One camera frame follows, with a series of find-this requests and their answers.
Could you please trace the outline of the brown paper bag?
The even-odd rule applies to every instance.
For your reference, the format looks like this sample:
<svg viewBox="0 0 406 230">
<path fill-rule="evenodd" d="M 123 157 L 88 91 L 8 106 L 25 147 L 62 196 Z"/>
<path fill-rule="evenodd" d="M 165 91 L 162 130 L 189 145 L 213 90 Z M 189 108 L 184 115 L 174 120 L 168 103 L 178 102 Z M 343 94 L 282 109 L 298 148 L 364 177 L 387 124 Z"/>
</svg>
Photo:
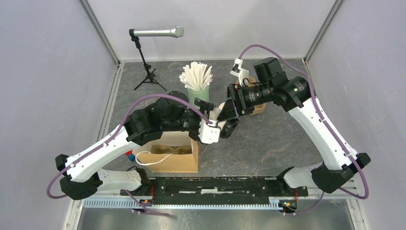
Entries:
<svg viewBox="0 0 406 230">
<path fill-rule="evenodd" d="M 151 148 L 155 145 L 192 146 L 193 154 L 152 154 Z M 153 173 L 197 173 L 199 146 L 197 141 L 191 139 L 187 132 L 164 132 L 160 139 L 153 140 L 141 147 L 132 150 L 135 162 L 145 166 Z"/>
</svg>

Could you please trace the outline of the stack of white paper cups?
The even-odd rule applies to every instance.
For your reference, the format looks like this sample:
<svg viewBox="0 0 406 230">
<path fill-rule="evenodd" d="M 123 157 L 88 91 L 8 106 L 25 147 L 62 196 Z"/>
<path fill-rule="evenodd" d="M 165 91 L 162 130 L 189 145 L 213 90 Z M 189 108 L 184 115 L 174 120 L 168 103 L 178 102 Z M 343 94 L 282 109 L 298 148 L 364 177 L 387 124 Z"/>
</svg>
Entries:
<svg viewBox="0 0 406 230">
<path fill-rule="evenodd" d="M 218 106 L 218 108 L 219 108 L 220 110 L 223 110 L 224 105 L 225 105 L 225 102 L 221 103 L 221 104 Z"/>
</svg>

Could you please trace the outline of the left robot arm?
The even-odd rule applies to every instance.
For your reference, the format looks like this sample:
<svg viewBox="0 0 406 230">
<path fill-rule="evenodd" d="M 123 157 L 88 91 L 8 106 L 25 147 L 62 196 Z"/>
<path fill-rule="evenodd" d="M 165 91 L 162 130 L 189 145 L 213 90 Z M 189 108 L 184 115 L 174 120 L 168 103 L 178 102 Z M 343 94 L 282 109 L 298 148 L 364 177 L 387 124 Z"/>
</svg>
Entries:
<svg viewBox="0 0 406 230">
<path fill-rule="evenodd" d="M 59 155 L 55 176 L 60 182 L 63 196 L 82 200 L 100 190 L 121 189 L 145 195 L 150 181 L 139 173 L 107 171 L 103 167 L 120 155 L 131 151 L 144 151 L 149 142 L 156 145 L 180 146 L 199 141 L 212 144 L 218 141 L 220 127 L 210 118 L 214 109 L 197 109 L 192 104 L 172 94 L 152 94 L 157 103 L 144 109 L 132 105 L 121 123 L 107 136 L 86 150 L 73 155 Z M 166 102 L 180 109 L 178 114 L 166 114 L 158 103 Z"/>
</svg>

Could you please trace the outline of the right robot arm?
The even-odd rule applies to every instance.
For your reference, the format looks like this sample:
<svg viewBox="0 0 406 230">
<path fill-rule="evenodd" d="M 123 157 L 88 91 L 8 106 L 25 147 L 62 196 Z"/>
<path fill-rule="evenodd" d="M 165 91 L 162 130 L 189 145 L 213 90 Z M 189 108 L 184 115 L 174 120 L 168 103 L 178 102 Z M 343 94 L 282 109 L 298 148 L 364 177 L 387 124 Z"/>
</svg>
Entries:
<svg viewBox="0 0 406 230">
<path fill-rule="evenodd" d="M 311 96 L 305 78 L 288 79 L 279 60 L 269 57 L 256 63 L 258 81 L 250 82 L 242 64 L 237 58 L 230 70 L 238 77 L 238 83 L 228 85 L 227 100 L 217 117 L 218 122 L 225 122 L 221 137 L 227 138 L 232 133 L 240 116 L 252 114 L 257 105 L 272 102 L 301 125 L 323 159 L 313 166 L 283 171 L 282 179 L 276 183 L 281 195 L 288 196 L 300 186 L 316 186 L 328 194 L 343 190 L 343 185 L 371 162 L 367 153 L 357 152 L 338 133 L 319 100 Z"/>
</svg>

